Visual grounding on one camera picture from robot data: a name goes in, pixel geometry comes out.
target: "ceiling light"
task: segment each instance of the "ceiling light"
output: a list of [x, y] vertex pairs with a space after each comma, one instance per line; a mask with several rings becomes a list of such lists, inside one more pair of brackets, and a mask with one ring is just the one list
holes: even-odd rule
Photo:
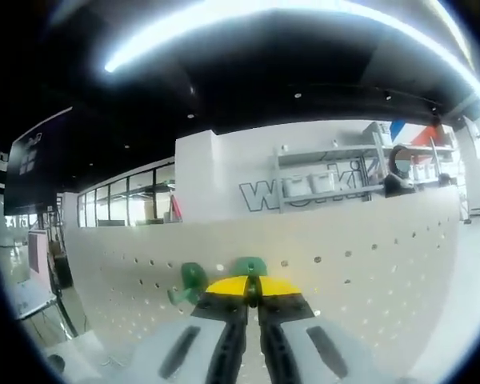
[[441, 44], [388, 14], [343, 0], [321, 0], [320, 2], [316, 0], [243, 0], [241, 2], [207, 0], [200, 2], [145, 27], [114, 54], [105, 65], [105, 70], [114, 72], [121, 65], [192, 30], [269, 10], [313, 10], [352, 14], [395, 28], [439, 56], [480, 97], [480, 82]]

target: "white pegboard wall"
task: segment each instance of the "white pegboard wall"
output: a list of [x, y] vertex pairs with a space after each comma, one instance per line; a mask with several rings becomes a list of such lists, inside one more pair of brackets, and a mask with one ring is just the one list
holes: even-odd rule
[[[183, 262], [199, 262], [213, 281], [236, 258], [259, 256], [270, 275], [291, 280], [317, 315], [363, 340], [380, 367], [399, 377], [441, 313], [457, 223], [458, 195], [449, 187], [237, 221], [74, 229], [66, 246], [92, 327], [124, 363], [158, 323], [192, 311], [188, 303], [172, 306], [166, 294], [182, 288]], [[241, 375], [268, 382], [255, 315]]]

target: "shelf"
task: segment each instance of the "shelf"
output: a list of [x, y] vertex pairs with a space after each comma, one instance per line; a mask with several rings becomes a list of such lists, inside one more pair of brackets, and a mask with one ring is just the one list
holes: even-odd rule
[[[405, 146], [413, 156], [417, 155], [429, 155], [432, 156], [434, 154], [434, 150], [431, 146]], [[392, 146], [384, 146], [382, 148], [384, 150], [384, 155], [390, 154], [391, 150], [393, 149]], [[453, 148], [447, 146], [436, 146], [435, 150], [438, 154], [451, 154], [455, 150]]]
[[346, 160], [360, 156], [377, 156], [377, 148], [374, 145], [366, 146], [340, 146], [328, 150], [314, 150], [310, 152], [285, 153], [278, 156], [279, 166], [300, 166], [317, 162], [332, 162], [334, 160]]
[[[412, 155], [430, 155], [434, 154], [430, 146], [408, 146]], [[392, 146], [382, 148], [384, 155], [390, 154]], [[436, 146], [438, 154], [450, 154], [454, 152], [453, 148]], [[338, 148], [329, 148], [328, 150], [314, 150], [310, 152], [289, 152], [278, 156], [279, 166], [304, 166], [320, 162], [332, 162], [334, 160], [348, 160], [351, 158], [377, 157], [377, 147], [375, 145], [365, 146], [340, 146]]]
[[307, 202], [309, 200], [319, 200], [320, 198], [336, 198], [348, 194], [364, 194], [367, 192], [376, 192], [378, 190], [384, 190], [384, 186], [364, 186], [352, 190], [336, 190], [334, 192], [325, 192], [323, 194], [305, 194], [303, 196], [284, 198], [283, 202]]
[[439, 179], [438, 178], [427, 178], [425, 180], [419, 180], [419, 181], [413, 180], [413, 183], [416, 186], [422, 186], [423, 184], [432, 184], [434, 182], [439, 182]]

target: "black ceiling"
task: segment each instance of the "black ceiling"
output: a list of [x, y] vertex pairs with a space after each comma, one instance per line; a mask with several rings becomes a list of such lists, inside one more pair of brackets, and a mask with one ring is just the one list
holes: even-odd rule
[[[432, 106], [445, 114], [471, 93], [434, 54], [396, 30], [306, 12], [198, 30], [108, 74], [103, 67], [118, 42], [189, 1], [24, 3], [24, 10], [2, 13], [12, 30], [0, 41], [0, 150], [7, 152], [16, 137], [63, 108], [88, 111], [95, 125], [87, 134], [75, 129], [78, 140], [67, 149], [74, 156], [73, 168], [65, 170], [72, 190], [169, 157], [176, 137], [200, 130], [320, 118], [427, 124]], [[364, 3], [384, 11], [388, 1]], [[480, 41], [480, 1], [454, 3]], [[416, 27], [462, 56], [424, 6], [407, 11], [417, 13]], [[475, 69], [480, 73], [480, 65]], [[478, 107], [471, 113], [480, 113]]]

